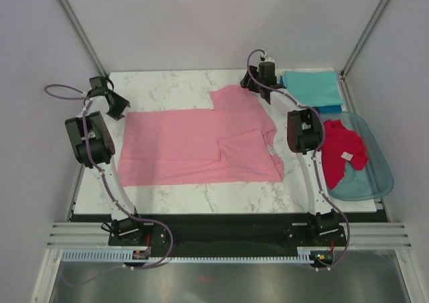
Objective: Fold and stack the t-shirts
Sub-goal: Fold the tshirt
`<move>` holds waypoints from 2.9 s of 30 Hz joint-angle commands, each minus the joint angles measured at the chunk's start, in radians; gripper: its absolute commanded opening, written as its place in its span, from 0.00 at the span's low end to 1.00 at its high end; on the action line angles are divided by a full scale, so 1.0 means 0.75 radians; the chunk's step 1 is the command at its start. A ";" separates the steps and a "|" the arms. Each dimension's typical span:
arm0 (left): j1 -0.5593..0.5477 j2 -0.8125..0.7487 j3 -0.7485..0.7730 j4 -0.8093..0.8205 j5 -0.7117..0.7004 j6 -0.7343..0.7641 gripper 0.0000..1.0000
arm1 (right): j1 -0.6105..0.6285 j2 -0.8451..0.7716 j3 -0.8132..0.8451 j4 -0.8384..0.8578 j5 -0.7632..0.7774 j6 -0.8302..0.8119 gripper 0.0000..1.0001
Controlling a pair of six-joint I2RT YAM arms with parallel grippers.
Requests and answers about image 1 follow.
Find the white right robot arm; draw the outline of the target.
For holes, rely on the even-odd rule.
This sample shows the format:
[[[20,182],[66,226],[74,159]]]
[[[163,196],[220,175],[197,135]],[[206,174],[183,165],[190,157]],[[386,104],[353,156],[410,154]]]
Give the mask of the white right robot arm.
[[[321,147],[325,142],[324,123],[313,107],[302,105],[282,86],[275,75],[275,62],[265,59],[258,66],[247,64],[242,88],[261,98],[287,117],[287,143],[299,160],[308,196],[307,237],[322,245],[339,230],[339,213],[329,199],[322,169]]]

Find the pink t shirt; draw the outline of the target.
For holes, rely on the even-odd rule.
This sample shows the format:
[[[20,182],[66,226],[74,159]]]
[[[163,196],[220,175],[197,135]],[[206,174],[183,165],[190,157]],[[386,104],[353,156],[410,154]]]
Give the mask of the pink t shirt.
[[[240,86],[210,94],[213,109],[130,112],[118,173],[124,186],[281,182],[274,122]]]

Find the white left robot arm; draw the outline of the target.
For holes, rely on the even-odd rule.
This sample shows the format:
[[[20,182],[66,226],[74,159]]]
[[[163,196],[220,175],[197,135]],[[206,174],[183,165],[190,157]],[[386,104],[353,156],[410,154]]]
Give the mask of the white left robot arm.
[[[115,145],[104,120],[105,116],[116,121],[124,118],[130,102],[114,91],[110,78],[96,76],[89,83],[82,111],[65,121],[72,151],[78,163],[93,173],[109,206],[111,223],[102,224],[110,234],[109,243],[139,245],[146,240],[147,229],[135,220],[137,210],[119,179]]]

